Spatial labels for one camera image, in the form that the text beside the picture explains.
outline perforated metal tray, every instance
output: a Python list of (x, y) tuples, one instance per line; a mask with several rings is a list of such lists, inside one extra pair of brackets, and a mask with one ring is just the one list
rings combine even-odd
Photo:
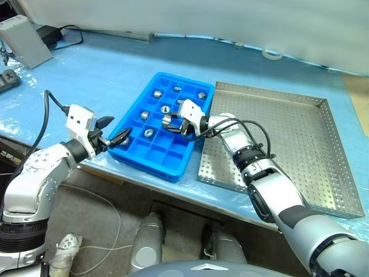
[[(343, 218), (364, 216), (326, 99), (218, 82), (210, 114), (223, 112), (255, 120), (266, 128), (275, 161), (315, 211)], [(250, 130), (266, 145), (259, 129), (250, 125)], [(205, 141), (198, 179), (246, 192), (218, 138)]]

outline table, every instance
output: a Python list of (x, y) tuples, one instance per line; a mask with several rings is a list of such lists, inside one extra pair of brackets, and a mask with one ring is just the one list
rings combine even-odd
[[(235, 49), (209, 39), (156, 38), (143, 42), (84, 32), (83, 44), (53, 52), (53, 59), (29, 70), (17, 62), (11, 67), (22, 84), (0, 95), (0, 134), (32, 144), (42, 125), (43, 91), (49, 89), (62, 104), (79, 104), (99, 117), (116, 120), (104, 129), (108, 136), (157, 72), (168, 72), (215, 84), (237, 83), (327, 98), (344, 145), (364, 212), (369, 213), (368, 138), (365, 137), (342, 75), (290, 58), (265, 59), (258, 50)], [(51, 103), (50, 119), (40, 147), (69, 138), (66, 118)], [(197, 181), (202, 143), (196, 144), (183, 178), (171, 183), (137, 170), (104, 153), (84, 166), (111, 174), (235, 218), (276, 229), (262, 222), (249, 198)], [(334, 218), (362, 239), (369, 240), (368, 217)]]

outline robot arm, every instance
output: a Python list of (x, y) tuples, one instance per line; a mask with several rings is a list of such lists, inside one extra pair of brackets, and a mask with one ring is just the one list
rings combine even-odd
[(190, 100), (181, 104), (177, 117), (184, 119), (182, 134), (193, 131), (199, 136), (216, 126), (213, 132), (241, 172), (258, 216), (278, 226), (308, 272), (313, 276), (369, 276), (365, 242), (330, 217), (310, 210), (292, 181), (245, 129), (239, 124), (229, 126), (235, 123), (229, 120), (233, 115), (206, 117), (200, 111)]
[(92, 159), (126, 139), (130, 129), (112, 140), (101, 136), (101, 129), (113, 119), (96, 120), (94, 112), (71, 105), (66, 123), (71, 140), (33, 153), (22, 172), (10, 182), (0, 220), (0, 274), (29, 265), (37, 266), (30, 267), (28, 274), (38, 272), (34, 276), (40, 276), (40, 271), (47, 272), (47, 265), (40, 262), (46, 250), (47, 222), (58, 186), (79, 162)]

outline black power adapter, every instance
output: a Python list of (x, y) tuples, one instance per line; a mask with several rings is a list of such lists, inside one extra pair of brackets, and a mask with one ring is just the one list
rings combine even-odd
[(54, 48), (57, 42), (62, 39), (63, 35), (60, 28), (44, 25), (36, 30), (47, 48)]
[[(70, 43), (64, 46), (57, 47), (57, 42), (63, 38), (62, 30), (67, 27), (73, 27), (74, 29), (77, 29), (77, 31), (80, 33), (80, 40), (74, 43)], [(83, 35), (82, 30), (76, 26), (76, 25), (65, 25), (60, 28), (52, 27), (49, 25), (44, 25), (41, 28), (36, 30), (39, 34), (40, 38), (46, 44), (47, 48), (49, 48), (50, 51), (52, 50), (59, 50), (63, 49), (72, 45), (81, 44), (83, 42)]]

